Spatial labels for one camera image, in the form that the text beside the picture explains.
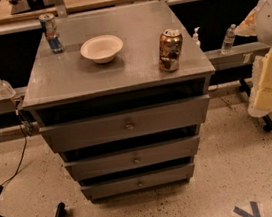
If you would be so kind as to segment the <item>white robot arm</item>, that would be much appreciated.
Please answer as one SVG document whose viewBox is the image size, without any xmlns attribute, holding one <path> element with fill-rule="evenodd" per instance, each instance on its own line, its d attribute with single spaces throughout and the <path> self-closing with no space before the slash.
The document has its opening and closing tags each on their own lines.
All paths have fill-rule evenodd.
<svg viewBox="0 0 272 217">
<path fill-rule="evenodd" d="M 255 118 L 272 111 L 272 0 L 258 4 L 237 27 L 237 35 L 255 36 L 270 47 L 265 56 L 256 56 L 252 66 L 252 83 L 247 112 Z"/>
</svg>

